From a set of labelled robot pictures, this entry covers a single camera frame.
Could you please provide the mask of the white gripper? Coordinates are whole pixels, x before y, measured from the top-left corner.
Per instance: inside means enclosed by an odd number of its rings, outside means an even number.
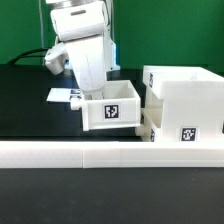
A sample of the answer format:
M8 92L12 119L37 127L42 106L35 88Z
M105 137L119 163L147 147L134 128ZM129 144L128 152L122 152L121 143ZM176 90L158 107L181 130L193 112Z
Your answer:
M104 41L102 35L61 42L47 51L45 64L53 74L64 69L64 60L68 58L83 93L92 93L92 99L104 99L100 92L106 83L106 65Z

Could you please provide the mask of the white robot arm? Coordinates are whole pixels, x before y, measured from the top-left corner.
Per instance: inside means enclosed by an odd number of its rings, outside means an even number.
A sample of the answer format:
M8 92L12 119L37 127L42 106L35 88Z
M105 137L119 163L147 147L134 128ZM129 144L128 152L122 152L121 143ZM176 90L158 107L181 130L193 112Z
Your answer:
M116 44L111 37L112 5L108 0L46 0L56 33L56 44L45 56L55 75L69 62L85 96L103 99L106 73L117 70Z

